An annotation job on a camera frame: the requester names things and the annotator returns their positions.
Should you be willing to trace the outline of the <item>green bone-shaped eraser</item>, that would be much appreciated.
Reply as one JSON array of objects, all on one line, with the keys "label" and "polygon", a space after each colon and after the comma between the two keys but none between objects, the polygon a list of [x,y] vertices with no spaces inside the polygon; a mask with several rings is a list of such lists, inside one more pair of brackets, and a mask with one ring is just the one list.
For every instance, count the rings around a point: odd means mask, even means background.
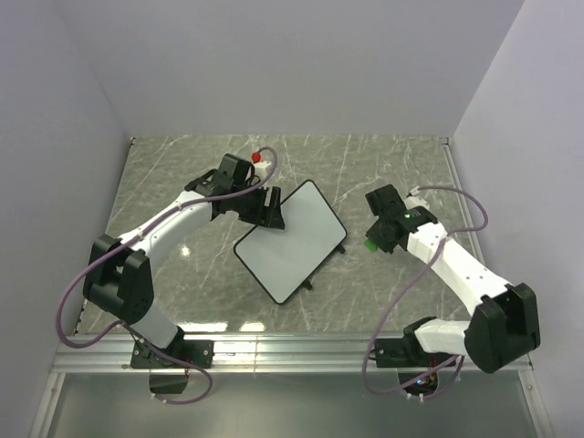
[{"label": "green bone-shaped eraser", "polygon": [[378,246],[377,246],[377,245],[376,245],[374,242],[372,242],[370,239],[367,239],[367,240],[364,242],[364,245],[365,245],[365,246],[366,246],[366,247],[367,247],[367,248],[368,248],[368,249],[369,249],[371,252],[375,252],[375,251],[377,251],[377,250],[378,250]]}]

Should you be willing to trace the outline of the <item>white board with black frame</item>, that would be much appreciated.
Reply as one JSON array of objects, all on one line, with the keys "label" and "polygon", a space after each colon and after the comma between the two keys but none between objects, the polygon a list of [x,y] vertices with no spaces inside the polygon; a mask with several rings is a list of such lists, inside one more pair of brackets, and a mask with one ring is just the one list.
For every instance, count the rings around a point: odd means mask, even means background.
[{"label": "white board with black frame", "polygon": [[300,288],[334,253],[344,252],[345,225],[312,180],[302,182],[282,203],[283,230],[252,228],[234,246],[234,254],[278,305]]}]

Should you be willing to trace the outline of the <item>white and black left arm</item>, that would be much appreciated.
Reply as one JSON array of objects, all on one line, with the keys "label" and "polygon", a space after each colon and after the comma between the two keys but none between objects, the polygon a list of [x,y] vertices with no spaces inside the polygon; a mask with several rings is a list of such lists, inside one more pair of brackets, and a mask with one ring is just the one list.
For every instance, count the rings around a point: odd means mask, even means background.
[{"label": "white and black left arm", "polygon": [[255,166],[241,171],[213,169],[189,182],[163,210],[137,228],[93,244],[83,296],[112,315],[118,325],[140,335],[164,367],[184,356],[184,332],[154,302],[153,268],[187,235],[234,212],[240,221],[282,230],[281,190],[258,179]]}]

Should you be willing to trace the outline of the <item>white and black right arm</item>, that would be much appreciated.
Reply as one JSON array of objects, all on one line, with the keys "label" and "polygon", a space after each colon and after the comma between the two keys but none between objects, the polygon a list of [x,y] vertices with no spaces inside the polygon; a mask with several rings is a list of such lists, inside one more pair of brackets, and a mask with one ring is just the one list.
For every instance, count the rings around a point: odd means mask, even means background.
[{"label": "white and black right arm", "polygon": [[466,356],[493,373],[540,346],[537,297],[531,287],[513,285],[486,268],[421,206],[375,216],[368,239],[385,253],[401,247],[429,265],[470,316],[467,321],[422,318],[406,327],[400,339],[375,341],[379,367],[422,367]]}]

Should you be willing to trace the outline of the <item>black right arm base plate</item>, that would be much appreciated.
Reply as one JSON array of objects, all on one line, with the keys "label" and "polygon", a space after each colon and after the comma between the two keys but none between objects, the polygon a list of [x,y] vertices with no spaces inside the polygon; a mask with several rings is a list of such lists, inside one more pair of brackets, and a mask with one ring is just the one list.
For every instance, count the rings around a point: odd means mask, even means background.
[{"label": "black right arm base plate", "polygon": [[406,338],[376,339],[369,359],[377,368],[432,368],[452,357],[448,353],[428,353],[416,340]]}]

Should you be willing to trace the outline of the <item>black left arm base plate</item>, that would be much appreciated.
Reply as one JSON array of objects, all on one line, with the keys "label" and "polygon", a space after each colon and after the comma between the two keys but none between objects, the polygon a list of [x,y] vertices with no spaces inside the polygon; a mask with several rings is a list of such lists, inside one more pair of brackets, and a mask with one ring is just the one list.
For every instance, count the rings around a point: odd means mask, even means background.
[{"label": "black left arm base plate", "polygon": [[148,341],[136,341],[130,367],[137,370],[182,368],[183,363],[210,369],[214,342],[209,339],[179,339],[167,349],[153,349]]}]

